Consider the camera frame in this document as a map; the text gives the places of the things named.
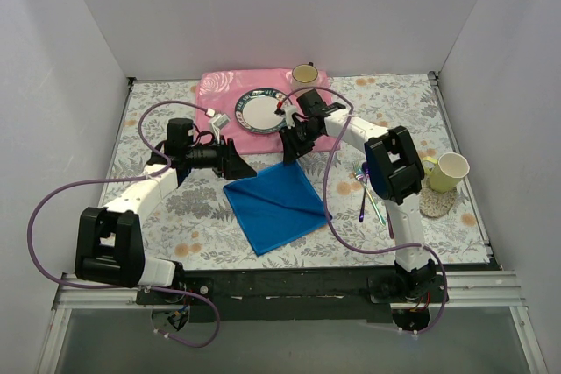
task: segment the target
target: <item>cork coaster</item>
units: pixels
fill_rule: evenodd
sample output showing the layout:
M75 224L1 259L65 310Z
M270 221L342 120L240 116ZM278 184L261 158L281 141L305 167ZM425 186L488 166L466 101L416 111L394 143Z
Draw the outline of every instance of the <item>cork coaster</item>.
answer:
M429 187L427 179L423 180L422 186L419 210L423 215L429 218L439 218L452 209L458 195L455 187L450 192L438 193Z

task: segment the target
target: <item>blue cloth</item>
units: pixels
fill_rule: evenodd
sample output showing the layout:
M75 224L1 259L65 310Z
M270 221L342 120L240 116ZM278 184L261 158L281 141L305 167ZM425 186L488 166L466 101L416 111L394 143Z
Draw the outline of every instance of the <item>blue cloth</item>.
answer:
M327 223L322 201L297 162L233 181L224 192L258 256Z

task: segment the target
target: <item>plate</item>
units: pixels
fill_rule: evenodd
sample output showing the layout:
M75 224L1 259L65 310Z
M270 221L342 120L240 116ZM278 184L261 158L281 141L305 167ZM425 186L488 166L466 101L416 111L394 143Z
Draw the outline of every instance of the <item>plate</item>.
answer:
M282 92L273 88L259 88L239 97L236 102L236 120L251 133L267 135L284 127L284 117L274 112L280 100L286 98Z

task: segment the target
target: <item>beige cup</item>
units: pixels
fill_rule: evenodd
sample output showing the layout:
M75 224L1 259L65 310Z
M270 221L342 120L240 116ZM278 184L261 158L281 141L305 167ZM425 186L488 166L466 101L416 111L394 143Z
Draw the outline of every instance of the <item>beige cup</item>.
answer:
M427 168L425 163L434 164L434 168ZM470 172L467 159L455 152L445 153L439 159L425 157L423 167L429 176L429 187L439 193L451 191Z
M307 65L298 65L297 67L292 69L290 87L293 91L298 88L314 87L315 85L317 85L318 80L319 72L314 67L314 63L310 62ZM298 97L305 92L308 92L308 89L298 91L295 96Z

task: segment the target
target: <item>white wall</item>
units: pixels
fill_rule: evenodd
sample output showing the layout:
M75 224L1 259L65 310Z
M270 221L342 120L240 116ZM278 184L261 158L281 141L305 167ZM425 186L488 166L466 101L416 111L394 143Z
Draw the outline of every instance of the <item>white wall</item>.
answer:
M126 79L83 0L0 0L0 361L33 372L56 285L32 265L33 207L71 180L105 174ZM39 215L39 258L73 271L78 217L100 188L63 194Z
M439 70L476 0L86 0L127 76Z
M442 71L444 101L500 261L516 269L561 371L561 0L479 0Z

